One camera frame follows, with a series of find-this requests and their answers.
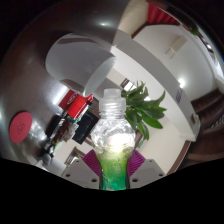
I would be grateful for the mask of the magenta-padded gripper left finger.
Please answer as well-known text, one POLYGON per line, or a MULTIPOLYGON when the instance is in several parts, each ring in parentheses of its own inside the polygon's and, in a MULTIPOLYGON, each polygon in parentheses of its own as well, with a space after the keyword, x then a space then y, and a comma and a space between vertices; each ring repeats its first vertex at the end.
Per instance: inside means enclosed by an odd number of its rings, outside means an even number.
POLYGON ((93 150, 82 159, 76 159, 65 170, 62 177, 84 188, 100 188, 100 163, 93 150))

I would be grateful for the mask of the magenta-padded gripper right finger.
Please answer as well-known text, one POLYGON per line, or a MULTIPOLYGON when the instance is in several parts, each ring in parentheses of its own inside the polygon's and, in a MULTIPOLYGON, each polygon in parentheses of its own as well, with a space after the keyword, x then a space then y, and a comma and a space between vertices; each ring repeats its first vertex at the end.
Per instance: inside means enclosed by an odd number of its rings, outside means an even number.
POLYGON ((146 159, 137 150, 132 152, 128 161, 129 188, 143 187, 165 176, 165 173, 153 159, 146 159))

